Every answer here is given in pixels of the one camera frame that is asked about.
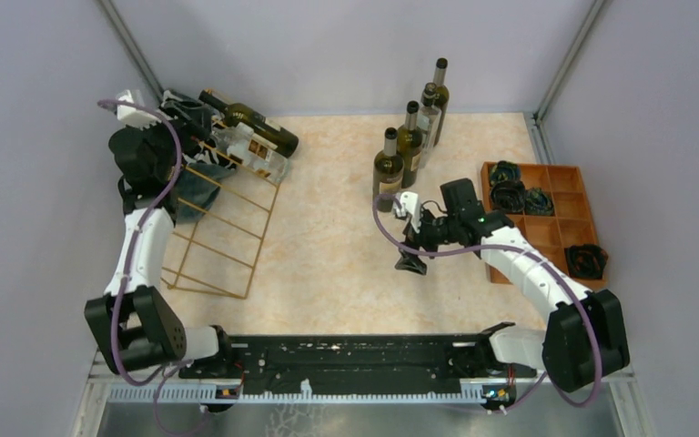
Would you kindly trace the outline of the clear glass liquor bottle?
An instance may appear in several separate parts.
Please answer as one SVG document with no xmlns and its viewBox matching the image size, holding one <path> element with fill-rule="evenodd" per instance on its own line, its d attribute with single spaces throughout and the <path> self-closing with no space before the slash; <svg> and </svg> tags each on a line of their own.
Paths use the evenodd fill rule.
<svg viewBox="0 0 699 437">
<path fill-rule="evenodd" d="M 289 160 L 275 151 L 275 146 L 244 124 L 235 127 L 213 126 L 216 149 L 229 160 L 259 177 L 278 185 L 289 172 Z"/>
</svg>

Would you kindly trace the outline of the dark green wine bottle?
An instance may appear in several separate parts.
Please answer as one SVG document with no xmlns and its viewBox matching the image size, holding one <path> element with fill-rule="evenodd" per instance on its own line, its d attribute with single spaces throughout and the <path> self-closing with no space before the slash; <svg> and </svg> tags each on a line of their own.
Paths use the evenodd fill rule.
<svg viewBox="0 0 699 437">
<path fill-rule="evenodd" d="M 212 89 L 201 91 L 198 99 L 214 107 L 221 114 L 227 127 L 243 124 L 252 128 L 255 134 L 271 142 L 275 151 L 285 158 L 290 158 L 296 152 L 299 138 L 251 107 L 239 102 L 226 102 Z"/>
</svg>

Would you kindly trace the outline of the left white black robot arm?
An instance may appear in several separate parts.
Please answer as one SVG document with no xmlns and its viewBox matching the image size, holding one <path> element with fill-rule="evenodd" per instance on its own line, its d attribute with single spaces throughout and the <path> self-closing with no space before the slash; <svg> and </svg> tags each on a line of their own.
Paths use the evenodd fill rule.
<svg viewBox="0 0 699 437">
<path fill-rule="evenodd" d="M 150 108 L 136 89 L 99 101 L 122 123 L 108 141 L 121 176 L 125 236 L 103 295 L 84 316 L 110 371 L 144 386 L 170 366 L 196 366 L 216 377 L 237 363 L 218 325 L 189 328 L 160 291 L 164 257 L 179 224 L 199 220 L 216 198 L 217 181 L 234 164 L 205 147 L 210 106 L 174 91 Z"/>
</svg>

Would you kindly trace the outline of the dark labelled wine bottle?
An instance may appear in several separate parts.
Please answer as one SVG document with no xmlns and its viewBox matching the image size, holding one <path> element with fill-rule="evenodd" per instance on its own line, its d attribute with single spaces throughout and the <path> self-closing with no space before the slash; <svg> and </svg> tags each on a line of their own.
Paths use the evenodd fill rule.
<svg viewBox="0 0 699 437">
<path fill-rule="evenodd" d="M 404 160 L 397 150 L 398 130 L 388 127 L 384 132 L 384 144 L 373 160 L 373 196 L 396 193 L 401 189 Z"/>
</svg>

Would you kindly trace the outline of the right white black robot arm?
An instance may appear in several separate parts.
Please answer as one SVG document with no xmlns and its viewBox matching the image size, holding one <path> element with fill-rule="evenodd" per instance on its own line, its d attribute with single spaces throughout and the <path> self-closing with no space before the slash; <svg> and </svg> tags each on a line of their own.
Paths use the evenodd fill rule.
<svg viewBox="0 0 699 437">
<path fill-rule="evenodd" d="M 381 194 L 406 226 L 397 269 L 424 275 L 431 259 L 472 253 L 498 270 L 545 321 L 542 330 L 506 324 L 488 331 L 476 362 L 488 375 L 510 364 L 544 371 L 567 393 L 626 368 L 631 355 L 618 297 L 594 291 L 572 279 L 536 249 L 499 210 L 488 211 L 467 178 L 441 186 L 444 211 L 435 216 L 418 194 Z"/>
</svg>

